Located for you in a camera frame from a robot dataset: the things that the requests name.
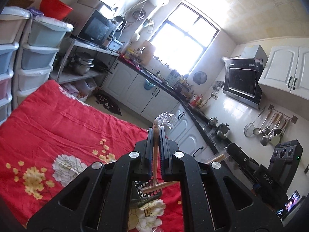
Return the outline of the black perforated utensil basket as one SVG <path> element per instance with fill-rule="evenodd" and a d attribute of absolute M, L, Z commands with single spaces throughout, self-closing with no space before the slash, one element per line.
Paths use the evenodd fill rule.
<path fill-rule="evenodd" d="M 161 197 L 162 191 L 155 190 L 152 192 L 144 193 L 142 191 L 143 188 L 153 186 L 153 181 L 141 182 L 134 181 L 132 183 L 132 192 L 130 198 L 130 208 L 140 208 L 145 204 L 157 200 Z"/>

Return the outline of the wooden chopsticks pair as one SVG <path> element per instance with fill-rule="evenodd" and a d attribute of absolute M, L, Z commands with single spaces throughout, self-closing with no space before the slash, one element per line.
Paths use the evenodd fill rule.
<path fill-rule="evenodd" d="M 168 128 L 174 128 L 176 123 L 176 117 L 174 114 L 169 112 L 161 113 L 155 118 L 152 131 L 153 131 L 153 154 L 152 154 L 152 179 L 154 186 L 157 184 L 157 172 L 158 172 L 158 159 L 159 159 L 159 138 L 160 138 L 160 127 L 166 125 Z"/>

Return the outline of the white lower kitchen cabinets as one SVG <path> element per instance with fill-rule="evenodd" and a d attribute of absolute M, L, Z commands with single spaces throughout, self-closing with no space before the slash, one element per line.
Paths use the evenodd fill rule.
<path fill-rule="evenodd" d="M 165 133 L 181 151 L 201 162 L 217 153 L 214 143 L 199 132 L 192 115 L 172 95 L 157 85 L 145 89 L 146 78 L 123 62 L 115 61 L 110 71 L 103 90 L 141 117 L 153 122 L 161 113 L 175 114 L 174 127 L 166 127 Z"/>

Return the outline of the kitchen window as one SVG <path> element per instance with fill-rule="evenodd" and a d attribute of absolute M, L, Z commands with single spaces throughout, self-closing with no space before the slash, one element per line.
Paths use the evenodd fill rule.
<path fill-rule="evenodd" d="M 154 56 L 181 75 L 190 74 L 219 33 L 196 10 L 180 3 L 151 37 Z"/>

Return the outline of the smartphone with lit screen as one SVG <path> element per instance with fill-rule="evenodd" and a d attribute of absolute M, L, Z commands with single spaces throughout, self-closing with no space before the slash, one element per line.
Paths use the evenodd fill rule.
<path fill-rule="evenodd" d="M 292 212 L 296 208 L 296 206 L 299 204 L 301 200 L 302 196 L 299 194 L 299 192 L 297 190 L 294 191 L 294 193 L 287 200 L 284 206 L 276 212 L 277 216 L 280 219 L 283 219 L 283 217 L 287 216 L 290 212 Z"/>

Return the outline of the wrapped chopsticks in basket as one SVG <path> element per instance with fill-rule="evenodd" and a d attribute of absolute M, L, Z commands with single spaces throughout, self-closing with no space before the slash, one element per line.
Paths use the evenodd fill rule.
<path fill-rule="evenodd" d="M 229 157 L 229 154 L 227 151 L 221 151 L 215 155 L 213 155 L 211 158 L 206 160 L 206 164 L 210 165 L 212 162 L 221 162 Z"/>

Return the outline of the hanging steel ladles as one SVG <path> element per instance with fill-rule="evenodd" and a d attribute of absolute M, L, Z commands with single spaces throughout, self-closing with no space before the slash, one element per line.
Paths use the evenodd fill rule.
<path fill-rule="evenodd" d="M 244 126 L 243 133 L 247 138 L 260 136 L 262 146 L 268 144 L 276 146 L 290 123 L 292 123 L 292 117 L 269 105 L 268 109 L 264 107 L 252 122 Z"/>

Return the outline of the red floral bed cover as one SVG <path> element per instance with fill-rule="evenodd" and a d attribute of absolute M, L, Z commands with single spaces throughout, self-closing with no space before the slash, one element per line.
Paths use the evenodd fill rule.
<path fill-rule="evenodd" d="M 30 218 L 94 162 L 116 162 L 146 129 L 98 111 L 48 81 L 1 125 L 1 231 Z"/>

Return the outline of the black range hood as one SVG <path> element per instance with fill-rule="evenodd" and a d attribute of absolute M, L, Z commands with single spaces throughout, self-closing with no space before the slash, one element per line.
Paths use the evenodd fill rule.
<path fill-rule="evenodd" d="M 223 93 L 254 109 L 259 109 L 262 89 L 258 81 L 264 70 L 261 58 L 225 60 Z"/>

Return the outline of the white upper cabinet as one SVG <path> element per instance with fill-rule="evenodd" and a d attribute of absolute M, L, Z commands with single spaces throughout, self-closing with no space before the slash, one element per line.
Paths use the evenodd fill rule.
<path fill-rule="evenodd" d="M 288 95 L 308 100 L 308 47 L 273 47 L 258 84 L 272 100 Z"/>

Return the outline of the blue hanging cup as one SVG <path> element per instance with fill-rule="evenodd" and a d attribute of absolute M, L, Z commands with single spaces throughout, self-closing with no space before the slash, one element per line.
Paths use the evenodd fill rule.
<path fill-rule="evenodd" d="M 155 87 L 155 85 L 151 83 L 149 80 L 145 79 L 143 87 L 145 90 L 150 91 L 153 87 Z"/>

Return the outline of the steel cooking pot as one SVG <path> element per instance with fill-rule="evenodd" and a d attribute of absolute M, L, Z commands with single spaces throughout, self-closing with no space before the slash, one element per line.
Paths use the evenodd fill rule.
<path fill-rule="evenodd" d="M 85 75 L 94 66 L 94 58 L 89 53 L 77 52 L 73 59 L 72 69 L 77 75 Z"/>

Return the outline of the metal shelf rack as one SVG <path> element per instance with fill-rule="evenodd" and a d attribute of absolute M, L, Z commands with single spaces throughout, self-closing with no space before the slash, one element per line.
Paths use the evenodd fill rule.
<path fill-rule="evenodd" d="M 60 51 L 64 51 L 64 55 L 59 61 L 59 67 L 53 69 L 49 78 L 55 80 L 55 82 L 58 84 L 64 84 L 87 78 L 100 77 L 108 73 L 107 71 L 101 72 L 90 68 L 89 71 L 84 75 L 77 74 L 74 71 L 73 66 L 69 66 L 69 59 L 72 58 L 79 50 L 81 52 L 87 52 L 91 54 L 95 59 L 99 55 L 108 55 L 112 61 L 116 61 L 119 57 L 119 54 L 115 51 L 92 46 L 90 44 L 69 37 L 64 39 L 60 45 Z"/>

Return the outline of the right plastic drawer tower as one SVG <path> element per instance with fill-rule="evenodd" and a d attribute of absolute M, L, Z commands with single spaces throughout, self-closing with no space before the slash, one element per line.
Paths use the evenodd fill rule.
<path fill-rule="evenodd" d="M 53 70 L 60 44 L 73 25 L 46 16 L 35 16 L 24 27 L 14 64 L 13 108 L 44 84 Z"/>

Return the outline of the plastic drawer tower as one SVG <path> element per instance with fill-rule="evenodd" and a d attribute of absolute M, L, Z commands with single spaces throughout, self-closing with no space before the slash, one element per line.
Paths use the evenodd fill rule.
<path fill-rule="evenodd" d="M 35 16 L 24 27 L 14 64 L 13 108 L 44 84 L 53 70 L 60 44 L 73 25 L 46 16 Z"/>
<path fill-rule="evenodd" d="M 28 10 L 16 6 L 6 6 L 1 12 L 1 123 L 4 123 L 12 112 L 15 56 L 21 34 L 30 17 Z"/>

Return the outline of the black microwave oven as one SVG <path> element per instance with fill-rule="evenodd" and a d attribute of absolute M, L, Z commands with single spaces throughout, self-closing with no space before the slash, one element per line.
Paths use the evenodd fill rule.
<path fill-rule="evenodd" d="M 103 46 L 103 43 L 115 27 L 116 25 L 111 20 L 104 17 L 97 10 L 94 10 L 77 34 L 77 38 L 100 47 Z"/>

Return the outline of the red plastic basin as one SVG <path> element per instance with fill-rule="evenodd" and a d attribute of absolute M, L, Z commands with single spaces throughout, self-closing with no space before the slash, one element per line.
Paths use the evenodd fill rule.
<path fill-rule="evenodd" d="M 43 12 L 46 17 L 63 20 L 73 11 L 73 8 L 60 0 L 41 0 L 39 10 Z"/>

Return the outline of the left plastic drawer tower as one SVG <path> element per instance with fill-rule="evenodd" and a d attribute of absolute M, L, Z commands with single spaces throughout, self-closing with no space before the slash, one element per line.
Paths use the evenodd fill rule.
<path fill-rule="evenodd" d="M 21 34 L 30 17 L 28 10 L 16 6 L 6 6 L 1 12 L 1 123 L 4 123 L 12 112 L 15 56 Z"/>

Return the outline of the woven brown basket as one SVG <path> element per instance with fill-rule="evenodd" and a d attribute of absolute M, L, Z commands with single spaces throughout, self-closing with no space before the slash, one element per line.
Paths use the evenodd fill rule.
<path fill-rule="evenodd" d="M 15 6 L 22 9 L 27 9 L 34 3 L 34 0 L 9 0 L 6 6 Z"/>

